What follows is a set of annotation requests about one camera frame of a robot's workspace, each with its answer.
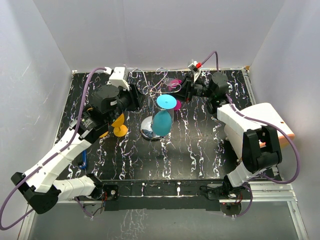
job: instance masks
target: blue object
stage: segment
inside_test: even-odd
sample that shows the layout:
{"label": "blue object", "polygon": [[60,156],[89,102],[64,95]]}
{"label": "blue object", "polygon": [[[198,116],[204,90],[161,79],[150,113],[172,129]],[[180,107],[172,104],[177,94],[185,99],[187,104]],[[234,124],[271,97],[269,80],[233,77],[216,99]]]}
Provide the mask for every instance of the blue object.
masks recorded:
{"label": "blue object", "polygon": [[172,124],[172,119],[170,114],[167,111],[160,111],[158,112],[152,122],[152,130],[153,133],[164,137],[168,133],[170,133],[171,130],[171,124]]}
{"label": "blue object", "polygon": [[87,167],[87,150],[84,150],[82,152],[82,161],[83,161],[83,164],[81,166],[79,166],[79,168],[86,169],[86,167]]}
{"label": "blue object", "polygon": [[156,103],[162,109],[173,109],[177,105],[177,100],[171,95],[163,94],[157,97]]}

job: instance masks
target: black marble table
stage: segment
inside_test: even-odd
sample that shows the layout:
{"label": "black marble table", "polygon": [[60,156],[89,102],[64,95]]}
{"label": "black marble table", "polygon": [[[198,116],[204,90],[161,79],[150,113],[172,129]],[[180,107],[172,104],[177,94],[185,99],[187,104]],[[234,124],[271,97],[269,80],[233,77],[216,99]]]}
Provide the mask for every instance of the black marble table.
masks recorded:
{"label": "black marble table", "polygon": [[[215,71],[203,71],[200,78],[208,82]],[[252,105],[241,70],[225,70],[229,94],[239,109]],[[184,79],[186,71],[169,71],[168,77]],[[60,123],[57,140],[70,122],[78,115],[81,94],[87,73],[76,73]],[[143,80],[141,72],[129,75],[128,82]],[[148,82],[157,83],[163,75],[145,72]],[[108,82],[104,73],[93,75],[86,96],[86,104],[93,93]],[[222,180],[236,167],[236,155],[225,141],[224,124],[211,116],[206,100],[194,97],[189,104],[182,103],[174,113],[171,133],[159,141],[148,141],[140,134],[141,121],[150,116],[147,101],[141,113],[125,112],[128,133],[116,137],[113,128],[109,134],[87,150],[87,168],[79,169],[72,162],[59,176],[59,180],[81,177],[94,173],[101,180]]]}

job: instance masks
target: gray floor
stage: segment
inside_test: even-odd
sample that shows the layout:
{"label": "gray floor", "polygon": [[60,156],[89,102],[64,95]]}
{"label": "gray floor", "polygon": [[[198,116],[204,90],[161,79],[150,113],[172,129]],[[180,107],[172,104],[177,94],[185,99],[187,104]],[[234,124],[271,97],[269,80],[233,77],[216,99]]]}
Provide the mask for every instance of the gray floor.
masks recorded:
{"label": "gray floor", "polygon": [[29,240],[298,239],[287,202],[253,202],[235,220],[220,214],[190,209],[122,210],[103,212],[91,220],[77,204],[59,203],[35,216]]}

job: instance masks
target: white wall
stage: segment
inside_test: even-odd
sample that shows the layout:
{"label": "white wall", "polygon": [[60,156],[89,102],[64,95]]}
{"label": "white wall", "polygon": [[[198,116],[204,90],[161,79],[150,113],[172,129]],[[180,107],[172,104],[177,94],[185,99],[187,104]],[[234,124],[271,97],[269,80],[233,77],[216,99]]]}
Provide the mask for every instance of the white wall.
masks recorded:
{"label": "white wall", "polygon": [[[284,0],[33,0],[72,70],[250,65]],[[214,67],[214,58],[206,67]]]}
{"label": "white wall", "polygon": [[[71,70],[32,0],[0,0],[0,204],[15,172],[32,167],[52,147],[68,95]],[[16,193],[2,224],[26,211]],[[21,224],[0,231],[17,239]]]}
{"label": "white wall", "polygon": [[[257,102],[270,102],[296,134],[301,172],[293,183],[310,239],[320,233],[320,1],[287,0],[250,67]],[[293,151],[280,170],[293,176]]]}

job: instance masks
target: marble pattern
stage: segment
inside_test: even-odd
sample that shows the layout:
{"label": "marble pattern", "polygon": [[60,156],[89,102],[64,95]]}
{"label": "marble pattern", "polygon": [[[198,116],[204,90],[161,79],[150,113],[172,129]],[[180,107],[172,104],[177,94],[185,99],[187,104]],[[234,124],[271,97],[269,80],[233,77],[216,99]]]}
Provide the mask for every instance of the marble pattern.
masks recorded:
{"label": "marble pattern", "polygon": [[[203,71],[201,80],[208,82],[215,71]],[[241,70],[225,70],[229,94],[239,109],[252,105]],[[170,71],[169,78],[183,80],[186,71]],[[57,140],[78,115],[81,94],[87,73],[73,75],[70,92],[63,112]],[[163,75],[145,72],[149,83],[157,83]],[[86,104],[97,88],[108,83],[108,75],[93,75],[86,94]],[[141,72],[129,76],[143,88]],[[71,179],[94,173],[101,180],[195,180],[223,179],[236,167],[236,155],[225,141],[224,124],[210,115],[206,99],[193,97],[189,104],[182,103],[174,113],[171,133],[159,141],[147,141],[140,134],[141,121],[150,116],[147,101],[140,113],[125,112],[128,133],[116,137],[112,127],[109,134],[96,141],[88,150],[87,169],[79,169],[73,161],[58,179]]]}

